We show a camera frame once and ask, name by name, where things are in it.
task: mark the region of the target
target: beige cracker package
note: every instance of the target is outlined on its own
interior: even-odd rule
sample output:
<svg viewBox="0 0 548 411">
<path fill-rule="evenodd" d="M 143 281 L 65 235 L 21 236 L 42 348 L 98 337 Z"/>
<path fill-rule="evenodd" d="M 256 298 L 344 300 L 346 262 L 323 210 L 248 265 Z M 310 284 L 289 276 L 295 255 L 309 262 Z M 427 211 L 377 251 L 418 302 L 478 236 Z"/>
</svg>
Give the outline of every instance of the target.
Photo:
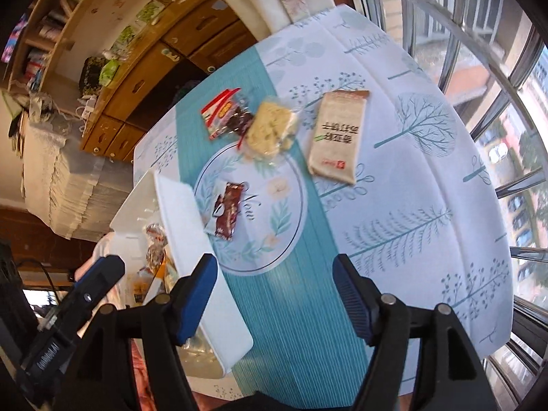
<svg viewBox="0 0 548 411">
<path fill-rule="evenodd" d="M 323 95 L 308 159 L 311 174 L 354 185 L 369 91 L 334 91 Z"/>
</svg>

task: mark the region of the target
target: green object on desk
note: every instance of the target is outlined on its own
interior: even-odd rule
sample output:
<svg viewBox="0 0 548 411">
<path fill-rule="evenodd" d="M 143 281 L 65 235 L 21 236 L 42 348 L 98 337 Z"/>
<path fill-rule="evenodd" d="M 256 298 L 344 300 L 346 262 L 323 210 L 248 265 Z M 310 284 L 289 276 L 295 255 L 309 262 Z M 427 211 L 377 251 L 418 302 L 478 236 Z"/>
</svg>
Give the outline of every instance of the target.
<svg viewBox="0 0 548 411">
<path fill-rule="evenodd" d="M 116 71 L 120 66 L 120 62 L 117 60 L 110 60 L 106 65 L 102 67 L 101 74 L 99 75 L 99 84 L 101 86 L 107 86 L 116 75 Z"/>
</svg>

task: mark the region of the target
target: teal stripe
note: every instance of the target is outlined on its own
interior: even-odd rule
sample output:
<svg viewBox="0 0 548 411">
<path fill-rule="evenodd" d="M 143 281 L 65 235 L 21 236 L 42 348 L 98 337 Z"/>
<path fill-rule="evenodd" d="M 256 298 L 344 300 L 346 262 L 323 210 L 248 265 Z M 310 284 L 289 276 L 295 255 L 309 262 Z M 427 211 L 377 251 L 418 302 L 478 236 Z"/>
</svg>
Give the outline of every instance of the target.
<svg viewBox="0 0 548 411">
<path fill-rule="evenodd" d="M 209 141 L 200 109 L 227 87 L 242 87 L 252 109 L 275 89 L 254 48 L 236 57 L 176 106 L 181 180 L 194 185 L 209 158 L 230 138 Z M 254 339 L 233 372 L 246 395 L 262 391 L 296 408 L 349 406 L 367 369 L 362 340 L 335 290 L 338 253 L 320 198 L 298 147 L 292 157 L 308 191 L 308 217 L 293 252 L 275 269 L 253 277 L 225 274 Z"/>
</svg>

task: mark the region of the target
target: black wire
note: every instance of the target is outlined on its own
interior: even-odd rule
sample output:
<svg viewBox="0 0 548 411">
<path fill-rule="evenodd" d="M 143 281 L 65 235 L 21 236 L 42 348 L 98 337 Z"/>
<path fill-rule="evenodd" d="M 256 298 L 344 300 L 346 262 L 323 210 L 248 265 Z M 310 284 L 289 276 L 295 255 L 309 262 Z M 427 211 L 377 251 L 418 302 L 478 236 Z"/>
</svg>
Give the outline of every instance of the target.
<svg viewBox="0 0 548 411">
<path fill-rule="evenodd" d="M 40 268 L 44 271 L 44 273 L 46 274 L 46 278 L 49 281 L 49 285 L 51 286 L 51 289 L 53 291 L 53 294 L 55 295 L 55 299 L 57 300 L 57 305 L 59 306 L 59 304 L 61 304 L 61 300 L 59 300 L 59 296 L 57 295 L 57 291 L 55 289 L 55 286 L 53 285 L 53 281 L 51 281 L 49 273 L 46 270 L 46 268 L 44 267 L 44 265 L 40 261 L 35 260 L 34 258 L 23 258 L 15 266 L 20 267 L 21 264 L 23 264 L 24 262 L 33 262 L 33 263 L 37 264 L 38 266 L 40 266 Z"/>
</svg>

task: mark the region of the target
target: white box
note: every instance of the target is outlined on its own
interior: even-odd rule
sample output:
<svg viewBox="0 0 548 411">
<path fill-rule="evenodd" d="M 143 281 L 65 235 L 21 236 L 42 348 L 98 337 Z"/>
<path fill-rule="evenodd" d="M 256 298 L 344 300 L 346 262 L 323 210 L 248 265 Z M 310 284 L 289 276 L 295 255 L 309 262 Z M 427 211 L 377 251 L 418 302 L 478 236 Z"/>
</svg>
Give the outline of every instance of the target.
<svg viewBox="0 0 548 411">
<path fill-rule="evenodd" d="M 204 253 L 215 255 L 203 231 L 192 188 L 150 170 L 135 186 L 110 223 L 117 236 L 111 252 L 117 252 L 124 260 L 125 279 L 137 273 L 144 265 L 148 242 L 143 227 L 150 222 L 149 217 L 153 216 L 158 207 L 180 277 L 190 275 Z M 198 359 L 193 362 L 192 357 L 185 357 L 182 351 L 179 354 L 187 375 L 220 378 L 228 374 L 253 346 L 253 337 L 220 269 L 205 308 L 197 334 L 205 337 L 220 366 L 217 363 L 205 364 Z"/>
</svg>

